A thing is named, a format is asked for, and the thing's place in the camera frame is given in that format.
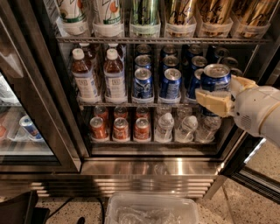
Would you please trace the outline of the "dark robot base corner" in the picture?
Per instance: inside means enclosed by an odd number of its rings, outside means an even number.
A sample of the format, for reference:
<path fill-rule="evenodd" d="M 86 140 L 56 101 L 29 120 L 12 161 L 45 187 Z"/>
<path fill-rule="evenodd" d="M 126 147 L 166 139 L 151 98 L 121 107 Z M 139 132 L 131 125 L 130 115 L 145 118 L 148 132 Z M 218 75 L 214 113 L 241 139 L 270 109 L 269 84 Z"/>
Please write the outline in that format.
<path fill-rule="evenodd" d="M 35 191 L 24 192 L 0 203 L 0 224 L 46 224 L 49 208 L 36 207 Z"/>

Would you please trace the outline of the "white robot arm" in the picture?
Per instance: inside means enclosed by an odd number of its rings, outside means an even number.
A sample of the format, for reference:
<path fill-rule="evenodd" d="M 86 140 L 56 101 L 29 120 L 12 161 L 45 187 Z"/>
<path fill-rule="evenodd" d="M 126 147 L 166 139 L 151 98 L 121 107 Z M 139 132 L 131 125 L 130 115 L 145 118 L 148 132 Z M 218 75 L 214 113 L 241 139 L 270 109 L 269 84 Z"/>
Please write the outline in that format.
<path fill-rule="evenodd" d="M 197 103 L 220 117 L 232 116 L 236 126 L 251 136 L 280 146 L 280 90 L 235 75 L 230 84 L 229 92 L 197 88 Z"/>

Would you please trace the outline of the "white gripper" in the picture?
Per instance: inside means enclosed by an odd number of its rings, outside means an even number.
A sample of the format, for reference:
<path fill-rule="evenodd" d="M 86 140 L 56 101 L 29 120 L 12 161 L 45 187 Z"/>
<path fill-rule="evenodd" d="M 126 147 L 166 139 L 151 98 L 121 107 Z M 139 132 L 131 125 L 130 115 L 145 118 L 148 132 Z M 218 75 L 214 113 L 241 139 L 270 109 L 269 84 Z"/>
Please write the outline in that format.
<path fill-rule="evenodd" d="M 232 116 L 234 110 L 235 124 L 253 137 L 279 137 L 280 90 L 231 75 L 230 92 L 196 88 L 196 101 L 220 117 Z"/>

